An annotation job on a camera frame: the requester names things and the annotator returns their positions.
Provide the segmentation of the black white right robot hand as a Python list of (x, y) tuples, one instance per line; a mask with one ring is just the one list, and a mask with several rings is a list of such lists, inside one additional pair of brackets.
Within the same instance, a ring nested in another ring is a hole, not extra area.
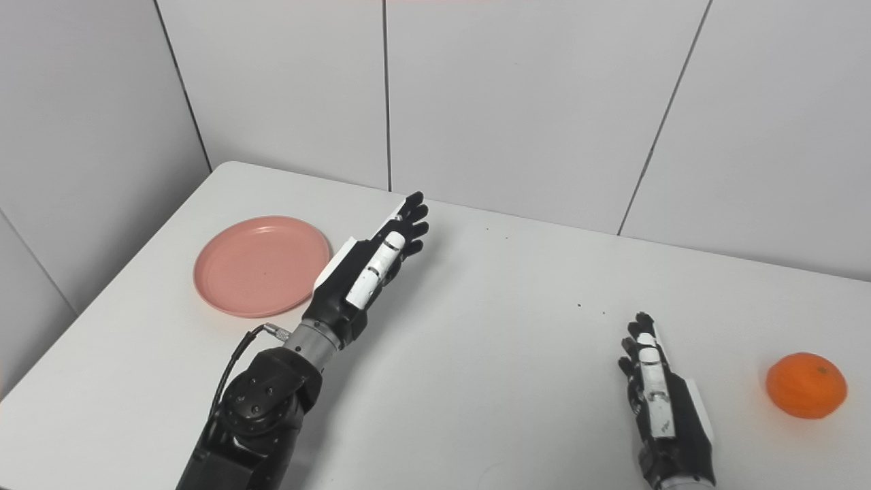
[(627, 326), (618, 365), (640, 434), (640, 471), (651, 489), (714, 489), (709, 421), (694, 384), (673, 372), (644, 311)]

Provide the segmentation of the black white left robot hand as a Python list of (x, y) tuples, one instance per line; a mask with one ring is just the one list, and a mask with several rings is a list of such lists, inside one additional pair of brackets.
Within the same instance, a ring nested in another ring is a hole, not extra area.
[(342, 350), (367, 325), (367, 311), (408, 257), (423, 250), (429, 208), (423, 192), (407, 196), (368, 239), (349, 237), (315, 280), (302, 323)]

